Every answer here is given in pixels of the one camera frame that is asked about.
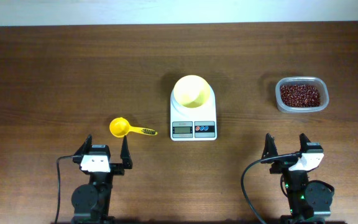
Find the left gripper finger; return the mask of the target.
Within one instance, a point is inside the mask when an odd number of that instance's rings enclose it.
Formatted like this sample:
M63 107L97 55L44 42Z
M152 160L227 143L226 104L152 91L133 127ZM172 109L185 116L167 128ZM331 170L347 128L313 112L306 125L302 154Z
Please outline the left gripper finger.
M132 169L133 162L129 152L129 146L127 142L127 136L124 136L121 147L120 158L122 160L122 166L124 169Z
M85 139L84 143L79 147L79 149L74 153L74 156L82 156L87 154L92 146L92 135L89 134Z

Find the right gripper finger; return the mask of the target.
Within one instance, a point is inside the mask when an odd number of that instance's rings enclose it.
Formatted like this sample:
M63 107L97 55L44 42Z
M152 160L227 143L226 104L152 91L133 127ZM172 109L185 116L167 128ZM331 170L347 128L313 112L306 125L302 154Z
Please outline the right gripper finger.
M261 159L270 159L271 157L276 156L278 156L278 152L277 147L275 145L275 139L270 133L267 133L265 135L265 145Z
M300 134L300 152L307 152L310 149L311 141L307 138L306 134Z

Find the yellow measuring scoop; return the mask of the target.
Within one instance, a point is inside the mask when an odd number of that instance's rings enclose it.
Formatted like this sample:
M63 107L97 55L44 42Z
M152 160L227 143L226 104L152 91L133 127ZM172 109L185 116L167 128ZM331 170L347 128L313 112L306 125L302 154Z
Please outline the yellow measuring scoop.
M158 134L154 129L132 126L128 120L123 117L114 118L109 124L109 130L111 134L117 138L123 138L130 132L148 136L156 136Z

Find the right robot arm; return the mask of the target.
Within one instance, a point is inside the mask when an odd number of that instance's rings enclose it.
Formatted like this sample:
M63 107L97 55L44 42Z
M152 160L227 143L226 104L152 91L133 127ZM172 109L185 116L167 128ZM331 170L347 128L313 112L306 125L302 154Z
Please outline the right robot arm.
M310 180L308 173L315 170L324 157L320 143L300 134L300 150L279 155L274 138L265 136L262 162L270 164L271 174L280 174L280 187L286 195L290 214L280 217L280 223L324 223L331 215L334 187L320 180Z

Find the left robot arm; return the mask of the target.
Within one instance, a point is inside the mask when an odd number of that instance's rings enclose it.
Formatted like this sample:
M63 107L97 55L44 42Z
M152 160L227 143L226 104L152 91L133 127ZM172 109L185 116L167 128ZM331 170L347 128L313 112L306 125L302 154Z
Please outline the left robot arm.
M109 215L113 177L124 175L125 171L133 166L126 137L122 140L121 162L111 163L110 158L109 146L93 144L91 135L74 153L73 162L89 176L89 182L77 187L72 193L72 223L116 222L115 218Z

